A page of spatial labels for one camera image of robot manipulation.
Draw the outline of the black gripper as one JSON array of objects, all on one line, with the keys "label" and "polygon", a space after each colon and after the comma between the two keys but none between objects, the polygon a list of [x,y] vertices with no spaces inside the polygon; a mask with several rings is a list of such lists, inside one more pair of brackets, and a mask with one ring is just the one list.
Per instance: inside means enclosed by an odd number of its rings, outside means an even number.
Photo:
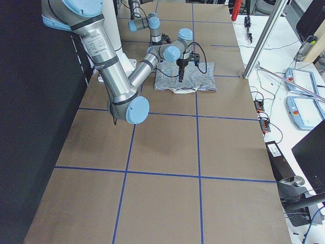
[{"label": "black gripper", "polygon": [[188,65],[188,59],[177,59],[176,60],[176,64],[177,66],[179,67],[179,70],[178,70],[178,80],[179,82],[183,82],[183,77],[184,77],[184,72],[185,72],[185,67]]}]

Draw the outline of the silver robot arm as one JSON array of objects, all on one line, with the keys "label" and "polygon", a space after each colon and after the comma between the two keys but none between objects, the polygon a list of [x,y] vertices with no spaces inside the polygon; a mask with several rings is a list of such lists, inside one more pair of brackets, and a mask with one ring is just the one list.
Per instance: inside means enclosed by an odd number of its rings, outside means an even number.
[{"label": "silver robot arm", "polygon": [[148,28],[150,31],[151,45],[161,45],[163,38],[160,31],[160,19],[156,13],[146,14],[141,4],[144,4],[144,1],[128,1],[130,9],[129,30],[136,32]]},{"label": "silver robot arm", "polygon": [[108,111],[114,119],[140,124],[148,116],[149,102],[138,95],[138,88],[159,62],[188,61],[193,33],[188,28],[178,32],[178,38],[163,44],[160,19],[156,13],[141,16],[145,1],[128,1],[129,29],[132,32],[148,28],[152,46],[133,71],[126,72],[121,64],[126,59],[121,49],[117,27],[115,1],[42,1],[43,23],[50,28],[80,36],[86,53],[103,78],[108,92]]}]

